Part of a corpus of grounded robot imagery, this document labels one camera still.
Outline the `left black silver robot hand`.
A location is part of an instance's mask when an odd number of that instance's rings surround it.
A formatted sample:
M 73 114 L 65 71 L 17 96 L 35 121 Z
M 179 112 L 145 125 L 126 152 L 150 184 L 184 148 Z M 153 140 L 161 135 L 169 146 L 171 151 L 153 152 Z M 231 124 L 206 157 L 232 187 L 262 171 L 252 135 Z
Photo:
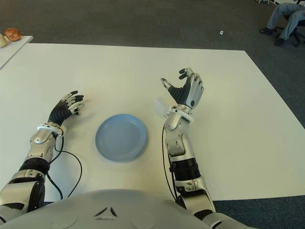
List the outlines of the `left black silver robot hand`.
M 52 109 L 48 122 L 61 126 L 70 116 L 79 115 L 79 111 L 84 107 L 83 98 L 78 91 L 64 95 Z

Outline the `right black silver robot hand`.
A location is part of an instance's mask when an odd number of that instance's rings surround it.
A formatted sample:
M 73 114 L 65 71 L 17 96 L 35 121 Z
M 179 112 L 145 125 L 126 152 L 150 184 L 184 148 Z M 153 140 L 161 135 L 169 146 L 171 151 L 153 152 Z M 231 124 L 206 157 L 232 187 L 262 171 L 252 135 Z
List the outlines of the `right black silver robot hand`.
M 161 82 L 177 104 L 185 105 L 193 110 L 199 104 L 204 91 L 202 79 L 191 68 L 183 68 L 179 74 L 180 80 L 186 78 L 183 87 L 175 87 L 164 78 L 161 78 Z

